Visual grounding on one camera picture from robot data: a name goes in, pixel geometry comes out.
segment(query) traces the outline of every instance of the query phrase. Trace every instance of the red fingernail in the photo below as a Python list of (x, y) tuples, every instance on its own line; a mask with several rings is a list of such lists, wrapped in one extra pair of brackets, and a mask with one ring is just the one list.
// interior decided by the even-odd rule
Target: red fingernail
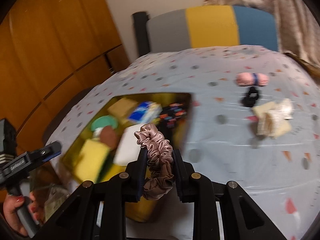
[(16, 200), (17, 202), (21, 202), (21, 201), (24, 200), (24, 197), (23, 197), (23, 196), (18, 196), (16, 199), (17, 199), (17, 200)]

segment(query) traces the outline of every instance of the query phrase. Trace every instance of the yellow sponge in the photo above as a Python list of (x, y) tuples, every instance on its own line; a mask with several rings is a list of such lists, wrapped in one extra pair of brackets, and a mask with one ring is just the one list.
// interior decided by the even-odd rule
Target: yellow sponge
[(80, 181), (91, 180), (96, 183), (110, 148), (99, 141), (87, 139), (83, 144), (73, 175)]

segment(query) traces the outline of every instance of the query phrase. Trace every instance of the wooden wardrobe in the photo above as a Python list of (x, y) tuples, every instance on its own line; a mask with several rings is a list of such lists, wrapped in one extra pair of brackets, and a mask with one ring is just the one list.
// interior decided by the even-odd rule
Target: wooden wardrobe
[(43, 145), (56, 114), (129, 65), (105, 0), (17, 0), (0, 25), (0, 119), (18, 153)]

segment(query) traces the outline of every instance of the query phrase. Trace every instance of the green lid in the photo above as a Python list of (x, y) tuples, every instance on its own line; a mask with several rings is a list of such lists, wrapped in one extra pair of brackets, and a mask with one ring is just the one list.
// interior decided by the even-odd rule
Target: green lid
[(104, 115), (94, 120), (91, 125), (91, 131), (93, 132), (97, 128), (105, 127), (108, 125), (111, 125), (113, 129), (116, 129), (118, 127), (118, 122), (112, 115)]

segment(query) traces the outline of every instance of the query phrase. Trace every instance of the black hair tie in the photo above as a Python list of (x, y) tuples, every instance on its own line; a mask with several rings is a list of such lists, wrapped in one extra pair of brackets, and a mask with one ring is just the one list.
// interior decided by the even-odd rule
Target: black hair tie
[(253, 107), (258, 99), (259, 90), (255, 87), (250, 87), (248, 92), (246, 92), (245, 97), (242, 99), (242, 103), (245, 107)]

